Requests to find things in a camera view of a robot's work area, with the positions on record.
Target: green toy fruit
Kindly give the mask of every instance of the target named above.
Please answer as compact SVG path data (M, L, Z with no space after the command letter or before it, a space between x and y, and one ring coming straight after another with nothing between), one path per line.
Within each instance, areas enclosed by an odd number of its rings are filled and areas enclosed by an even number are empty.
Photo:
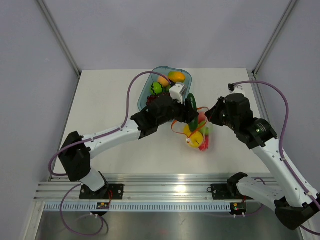
M159 82L154 82L151 84L150 92L152 95L161 94L164 91L164 87Z
M170 85L166 86L166 87L165 87L165 92L166 92L166 93L169 93L170 88L171 88Z
M206 121L202 121L200 124L199 124L199 127L201 127L202 125L204 125L206 123ZM199 132L203 135L203 136L208 136L209 134L211 134L211 129L207 126L204 126L202 128L199 129Z

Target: white plastic part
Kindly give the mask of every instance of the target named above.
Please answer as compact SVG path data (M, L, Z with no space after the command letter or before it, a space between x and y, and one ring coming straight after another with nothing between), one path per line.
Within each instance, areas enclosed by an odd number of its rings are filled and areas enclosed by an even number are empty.
M170 88L170 97L173 100L178 100L178 103L182 104L184 102L184 94L187 90L186 85L182 82L177 82L173 87Z
M273 189L262 182L253 180L251 177L242 178L236 187L242 195L253 198L272 211L276 209L275 200L280 200L284 197L282 190Z
M116 126L98 133L84 135L83 139L84 140L89 138L93 139L96 136L109 133L117 128L120 128L120 126ZM136 124L136 122L133 120L128 120L128 122L123 127L123 129L111 135L96 139L94 141L86 142L85 146L87 148L91 148L90 156L91 156L91 159L93 159L99 154L103 153L104 151L111 149L115 146L118 146L126 142L138 140L140 137L140 134L141 132L138 130L138 125Z
M84 178L80 179L80 182L88 186L91 191L98 191L105 185L105 180L102 178L100 173L91 168L89 174Z
M311 198L308 196L309 193L305 193L305 191L291 174L285 163L281 161L278 139L272 138L265 143L265 147L258 146L252 150L270 170L271 174L280 185L283 194L285 195L286 201L291 207L301 208L303 203L310 204L312 202ZM288 155L285 152L283 153L285 159L297 174L299 179L316 198L318 191L306 181L306 179L302 176L302 174L290 160Z
M234 91L230 91L230 94L243 94L244 96L246 96L246 92L241 85L236 85L234 87Z

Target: white table surface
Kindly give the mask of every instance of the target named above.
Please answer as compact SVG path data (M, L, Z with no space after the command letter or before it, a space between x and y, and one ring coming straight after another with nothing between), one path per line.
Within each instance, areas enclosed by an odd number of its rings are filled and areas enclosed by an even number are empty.
M244 68L185 70L192 76L190 92L194 94L198 107L212 108L219 97L229 94L229 83L249 80ZM85 135L121 124L125 118L128 86L144 71L150 69L84 70L62 142L74 131ZM129 116L139 111L137 103L147 78L148 75L141 76L131 89ZM255 117L259 118L251 85L242 86ZM184 137L172 132L170 126L166 123L148 137L103 152L91 161L91 166L105 174L269 173L263 162L226 126L213 126L211 149L206 152L187 146ZM57 160L54 172L65 173L60 160Z

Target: yellow toy fruit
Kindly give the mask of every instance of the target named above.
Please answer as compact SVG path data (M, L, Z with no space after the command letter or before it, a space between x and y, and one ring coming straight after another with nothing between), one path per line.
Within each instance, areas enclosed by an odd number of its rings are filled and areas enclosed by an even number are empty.
M159 76L157 82L160 83L164 88L169 85L169 82L163 76Z
M188 124L183 128L183 133L188 137L191 135L192 132L190 131ZM204 136L197 131L190 138L187 138L187 141L189 141L188 146L192 148L198 148L204 141Z
M177 83L177 82L183 83L186 80L186 76L182 72L179 72L179 71L169 72L168 78L174 83Z
M204 137L200 132L195 132L190 138L189 146L193 148L198 148L204 141Z
M190 129L189 129L189 125L188 125L188 124L185 125L185 127L184 127L184 129L183 129L183 133L184 133L184 134L187 134L188 137L191 135L191 131L190 131Z

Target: orange toy fruit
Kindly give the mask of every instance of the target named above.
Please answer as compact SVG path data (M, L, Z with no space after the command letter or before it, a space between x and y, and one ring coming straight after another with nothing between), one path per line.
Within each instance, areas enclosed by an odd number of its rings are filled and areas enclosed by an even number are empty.
M160 83L164 88L169 85L169 82L163 76L158 76L157 82Z
M177 83L177 82L184 83L186 80L186 76L182 72L179 72L179 71L169 72L168 78L174 83Z

